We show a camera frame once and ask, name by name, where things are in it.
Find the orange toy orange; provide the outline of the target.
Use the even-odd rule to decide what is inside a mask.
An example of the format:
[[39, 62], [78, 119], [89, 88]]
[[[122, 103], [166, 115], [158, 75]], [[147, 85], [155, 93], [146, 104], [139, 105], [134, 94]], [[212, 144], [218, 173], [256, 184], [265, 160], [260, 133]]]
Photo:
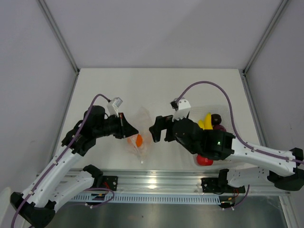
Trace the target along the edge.
[[127, 138], [127, 142], [134, 147], [141, 147], [143, 144], [143, 138], [140, 134], [133, 135]]

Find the clear zip top bag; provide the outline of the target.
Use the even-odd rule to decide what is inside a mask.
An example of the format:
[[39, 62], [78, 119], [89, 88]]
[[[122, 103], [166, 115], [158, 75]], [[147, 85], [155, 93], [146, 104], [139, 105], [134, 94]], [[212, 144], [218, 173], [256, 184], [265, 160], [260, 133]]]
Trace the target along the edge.
[[152, 119], [149, 111], [140, 107], [130, 119], [130, 124], [138, 130], [138, 133], [126, 139], [126, 148], [143, 164], [150, 152], [152, 143], [152, 135], [149, 131]]

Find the red toy tomato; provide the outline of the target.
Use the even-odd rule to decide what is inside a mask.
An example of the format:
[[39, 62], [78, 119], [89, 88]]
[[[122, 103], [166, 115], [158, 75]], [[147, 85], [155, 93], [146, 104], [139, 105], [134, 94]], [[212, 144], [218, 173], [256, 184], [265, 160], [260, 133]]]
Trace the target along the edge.
[[201, 155], [197, 155], [196, 162], [200, 166], [211, 166], [213, 164], [213, 160], [202, 157]]

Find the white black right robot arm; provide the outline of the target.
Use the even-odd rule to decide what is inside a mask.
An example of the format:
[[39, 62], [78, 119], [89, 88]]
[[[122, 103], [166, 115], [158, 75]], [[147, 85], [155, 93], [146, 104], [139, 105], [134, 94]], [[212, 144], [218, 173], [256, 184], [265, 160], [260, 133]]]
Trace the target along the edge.
[[149, 128], [154, 142], [160, 141], [163, 130], [166, 142], [176, 141], [191, 154], [213, 161], [240, 160], [254, 166], [221, 170], [217, 179], [221, 191], [262, 182], [287, 191], [298, 191], [304, 185], [304, 171], [299, 168], [304, 152], [300, 148], [283, 151], [247, 143], [232, 133], [202, 128], [189, 118], [174, 120], [171, 115], [156, 117]]

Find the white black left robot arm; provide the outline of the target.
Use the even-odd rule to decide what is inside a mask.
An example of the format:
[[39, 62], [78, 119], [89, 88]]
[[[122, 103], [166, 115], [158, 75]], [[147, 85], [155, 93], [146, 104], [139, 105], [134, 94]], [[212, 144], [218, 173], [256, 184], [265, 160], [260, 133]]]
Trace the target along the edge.
[[71, 198], [84, 190], [109, 191], [103, 172], [87, 165], [72, 180], [60, 184], [69, 170], [95, 146], [98, 138], [112, 135], [125, 139], [138, 134], [123, 113], [106, 116], [102, 106], [93, 105], [84, 113], [61, 142], [53, 159], [22, 192], [13, 192], [10, 203], [16, 215], [22, 216], [33, 228], [46, 227], [56, 212]]

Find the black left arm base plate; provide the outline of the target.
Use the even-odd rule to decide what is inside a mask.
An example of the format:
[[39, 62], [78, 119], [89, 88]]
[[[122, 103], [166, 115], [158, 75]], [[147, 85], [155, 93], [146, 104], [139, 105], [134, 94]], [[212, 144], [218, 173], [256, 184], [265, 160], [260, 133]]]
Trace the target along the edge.
[[118, 176], [103, 176], [102, 187], [111, 189], [113, 191], [117, 190], [118, 186]]

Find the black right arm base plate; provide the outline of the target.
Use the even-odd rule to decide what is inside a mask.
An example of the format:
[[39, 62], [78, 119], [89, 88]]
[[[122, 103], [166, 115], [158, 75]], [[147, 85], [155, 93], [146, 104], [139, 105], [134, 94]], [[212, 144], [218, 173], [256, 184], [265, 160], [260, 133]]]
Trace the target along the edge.
[[225, 182], [219, 182], [219, 178], [202, 178], [202, 192], [221, 195], [224, 193], [245, 193], [246, 189], [242, 187], [231, 187]]

